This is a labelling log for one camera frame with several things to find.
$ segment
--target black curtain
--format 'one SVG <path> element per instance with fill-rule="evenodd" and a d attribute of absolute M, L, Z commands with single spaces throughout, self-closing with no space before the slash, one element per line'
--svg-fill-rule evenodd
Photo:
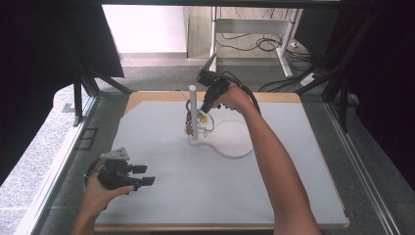
<path fill-rule="evenodd" d="M 124 75 L 101 5 L 0 1 L 0 50 L 2 184 L 49 115 L 55 93 L 79 79 L 79 65 Z"/>
<path fill-rule="evenodd" d="M 361 121 L 415 189 L 414 3 L 388 0 L 353 56 L 347 76 Z"/>

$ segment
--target white tabletop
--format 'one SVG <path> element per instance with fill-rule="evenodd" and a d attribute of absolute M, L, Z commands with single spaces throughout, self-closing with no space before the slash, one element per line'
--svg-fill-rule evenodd
<path fill-rule="evenodd" d="M 322 228 L 348 226 L 343 204 L 300 102 L 260 102 L 262 116 L 293 158 Z M 216 124 L 244 121 L 237 112 L 211 110 Z M 113 149 L 133 165 L 147 165 L 153 186 L 114 199 L 96 230 L 263 229 L 273 212 L 254 152 L 239 159 L 209 146 L 192 146 L 184 131 L 185 101 L 140 101 L 120 120 Z"/>

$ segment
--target wall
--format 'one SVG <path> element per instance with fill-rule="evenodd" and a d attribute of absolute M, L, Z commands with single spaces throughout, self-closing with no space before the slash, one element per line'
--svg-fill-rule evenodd
<path fill-rule="evenodd" d="M 103 5 L 119 53 L 186 52 L 180 6 Z"/>

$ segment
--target black cable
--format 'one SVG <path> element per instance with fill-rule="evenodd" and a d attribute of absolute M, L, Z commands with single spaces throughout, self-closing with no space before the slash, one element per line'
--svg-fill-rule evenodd
<path fill-rule="evenodd" d="M 308 61 L 303 61 L 303 60 L 300 60 L 300 61 L 290 61 L 290 67 L 293 68 L 294 70 L 296 70 L 296 71 L 306 71 L 306 70 L 300 70 L 299 68 L 297 68 L 294 65 L 294 63 L 308 63 Z"/>
<path fill-rule="evenodd" d="M 277 45 L 280 45 L 280 43 L 277 40 L 272 39 L 272 38 L 266 38 L 264 36 L 259 38 L 256 41 L 256 45 L 253 48 L 249 48 L 249 49 L 243 49 L 243 48 L 238 48 L 238 47 L 234 47 L 234 46 L 224 45 L 224 44 L 221 44 L 220 42 L 218 42 L 217 39 L 215 41 L 219 46 L 232 48 L 232 49 L 235 49 L 235 50 L 238 50 L 238 51 L 251 51 L 251 50 L 254 50 L 256 48 L 259 48 L 260 50 L 265 51 L 265 52 L 272 52 L 277 48 L 277 46 L 273 45 L 272 42 L 277 43 Z M 269 43 L 272 46 L 272 48 L 271 49 L 265 49 L 262 46 L 262 43 Z"/>
<path fill-rule="evenodd" d="M 225 37 L 225 35 L 224 35 L 223 32 L 221 34 L 222 34 L 223 39 L 226 39 L 226 40 L 233 40 L 233 39 L 237 39 L 237 38 L 241 38 L 241 37 L 245 37 L 245 36 L 251 35 L 250 33 L 245 33 L 245 34 L 242 34 L 242 35 L 239 35 L 239 36 Z"/>
<path fill-rule="evenodd" d="M 287 15 L 288 15 L 288 11 L 290 10 L 290 8 L 287 8 L 287 12 L 286 12 L 286 16 L 284 17 L 284 20 L 287 19 Z"/>
<path fill-rule="evenodd" d="M 274 12 L 275 12 L 275 8 L 273 8 L 273 9 L 271 10 L 271 16 L 269 17 L 269 19 L 270 19 L 270 20 L 272 19 L 272 17 L 274 17 Z"/>
<path fill-rule="evenodd" d="M 287 79 L 284 79 L 284 80 L 272 81 L 272 82 L 266 83 L 266 84 L 262 85 L 259 88 L 258 92 L 261 92 L 261 90 L 264 89 L 267 86 L 278 84 L 278 83 L 283 83 L 283 84 L 281 84 L 281 85 L 279 85 L 279 86 L 277 86 L 277 87 L 275 87 L 271 90 L 268 90 L 266 92 L 276 91 L 276 90 L 281 89 L 281 88 L 286 87 L 286 86 L 290 86 L 289 88 L 291 88 L 294 84 L 296 84 L 296 83 L 300 82 L 301 80 L 303 80 L 304 78 L 306 78 L 314 70 L 315 70 L 315 67 L 311 66 L 310 68 L 308 68 L 306 71 L 304 71 L 299 76 L 290 77 L 290 78 L 287 78 Z"/>
<path fill-rule="evenodd" d="M 190 99 L 186 101 L 186 110 L 188 113 L 190 113 L 189 105 L 190 105 Z"/>
<path fill-rule="evenodd" d="M 270 8 L 268 8 L 268 9 L 266 10 L 266 12 L 262 15 L 262 18 L 263 18 L 263 19 L 265 18 L 265 15 L 266 15 L 266 13 L 267 13 L 269 10 L 271 10 L 271 9 L 270 9 Z"/>
<path fill-rule="evenodd" d="M 100 161 L 100 158 L 97 158 L 86 170 L 86 173 L 83 175 L 83 185 L 86 188 L 86 183 L 88 182 L 88 178 L 91 176 L 92 172 L 96 170 L 95 166 Z"/>
<path fill-rule="evenodd" d="M 238 17 L 239 17 L 239 19 L 241 18 L 241 16 L 239 15 L 239 13 L 238 13 L 238 7 L 235 7 L 235 12 L 236 12 L 236 14 L 238 15 Z"/>
<path fill-rule="evenodd" d="M 310 54 L 310 53 L 295 52 L 295 51 L 290 51 L 290 50 L 288 50 L 288 49 L 286 49 L 286 51 L 287 51 L 289 54 L 293 54 L 293 55 L 297 54 L 297 55 L 301 55 L 301 56 L 312 56 L 312 54 Z"/>
<path fill-rule="evenodd" d="M 284 9 L 281 8 L 281 16 L 280 16 L 280 19 L 279 20 L 283 19 L 283 14 L 284 14 Z"/>
<path fill-rule="evenodd" d="M 236 75 L 232 74 L 232 72 L 230 72 L 230 71 L 225 71 L 225 72 L 223 72 L 221 75 L 224 75 L 224 74 L 226 74 L 226 73 L 228 73 L 228 74 L 229 74 L 229 75 L 231 75 L 232 77 L 234 77 L 234 78 L 238 79 L 238 78 L 236 77 Z"/>
<path fill-rule="evenodd" d="M 260 114 L 259 104 L 258 104 L 258 102 L 257 102 L 257 100 L 256 100 L 255 95 L 254 95 L 254 94 L 253 94 L 253 92 L 250 90 L 250 88 L 248 88 L 248 86 L 247 86 L 247 85 L 245 85 L 245 84 L 242 84 L 242 85 L 240 86 L 240 88 L 241 88 L 241 89 L 243 89 L 245 92 L 247 92 L 248 96 L 250 96 L 250 98 L 251 98 L 251 101 L 253 101 L 253 104 L 254 104 L 255 108 L 259 111 L 259 114 Z"/>

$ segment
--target hand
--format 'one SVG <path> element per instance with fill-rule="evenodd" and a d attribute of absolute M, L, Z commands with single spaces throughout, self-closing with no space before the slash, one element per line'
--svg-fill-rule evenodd
<path fill-rule="evenodd" d="M 108 190 L 101 185 L 98 172 L 93 172 L 86 184 L 81 211 L 88 212 L 91 216 L 98 216 L 112 199 L 120 195 L 126 195 L 132 190 L 134 190 L 132 185 Z"/>
<path fill-rule="evenodd" d="M 212 107 L 217 108 L 220 104 L 224 105 L 226 109 L 237 110 L 238 112 L 241 112 L 246 105 L 253 106 L 247 92 L 235 83 L 229 85 L 228 90 L 213 102 Z"/>

